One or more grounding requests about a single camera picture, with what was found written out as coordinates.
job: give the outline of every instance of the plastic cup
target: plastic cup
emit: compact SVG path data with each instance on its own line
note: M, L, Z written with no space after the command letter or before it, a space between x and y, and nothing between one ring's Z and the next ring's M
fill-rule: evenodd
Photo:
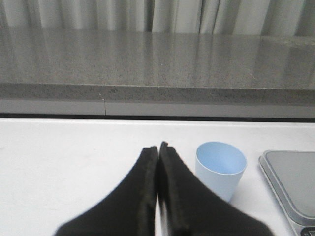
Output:
M230 144L208 142L197 149L196 176L227 202L230 201L246 166L246 157Z

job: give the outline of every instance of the digital scale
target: digital scale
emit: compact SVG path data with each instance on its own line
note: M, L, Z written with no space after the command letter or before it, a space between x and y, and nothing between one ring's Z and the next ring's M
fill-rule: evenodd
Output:
M315 152L268 150L259 158L297 236L315 236Z

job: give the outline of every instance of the cup rim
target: cup rim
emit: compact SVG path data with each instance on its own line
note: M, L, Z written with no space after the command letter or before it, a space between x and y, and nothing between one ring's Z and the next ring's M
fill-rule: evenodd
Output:
M244 165L244 167L240 170L240 171L238 171L238 172L235 172L235 173L221 173L221 172L217 172L217 171L214 171L214 170L211 170L211 169L209 169L208 167L206 167L204 164L202 164L201 162L200 162L200 160L199 160L199 158L198 158L198 154L197 154L197 152L198 152L198 149L202 146L202 145L204 145L204 144L207 144L207 143L220 143L220 144L225 144L225 145L229 145L229 146L231 146L231 147L233 147L233 148L235 148L235 149L237 149L242 155L243 155L243 157L244 157L244 160L245 160L245 165ZM233 146L233 145L231 145L231 144L228 144L228 143L224 143L224 142L217 142L217 141L213 141L213 142L205 142L205 143L203 143L203 144L201 144L201 145L199 145L198 146L198 148L197 148L197 151L196 151L196 160L198 161L198 163L203 167L203 168L205 168L206 170L208 170L208 171L210 171L210 172L212 172L212 173L215 173L215 174L219 174L219 175L225 175L225 176L233 176L233 175L238 175L238 174L240 174L240 173L242 173L242 172L244 172L244 170L246 169L246 167L247 167L247 164L248 164L248 162L247 162L247 158L246 158L246 156L243 154L243 152L241 152L237 147L235 147L235 146Z

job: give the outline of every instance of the scale platform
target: scale platform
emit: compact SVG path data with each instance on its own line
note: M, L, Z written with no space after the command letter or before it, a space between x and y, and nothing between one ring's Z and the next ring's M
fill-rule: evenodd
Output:
M268 150L260 166L297 236L315 236L315 152Z

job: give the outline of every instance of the curtain fold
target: curtain fold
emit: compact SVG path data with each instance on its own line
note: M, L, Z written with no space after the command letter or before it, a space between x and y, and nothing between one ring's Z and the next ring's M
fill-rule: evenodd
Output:
M0 26L315 36L315 0L0 0Z

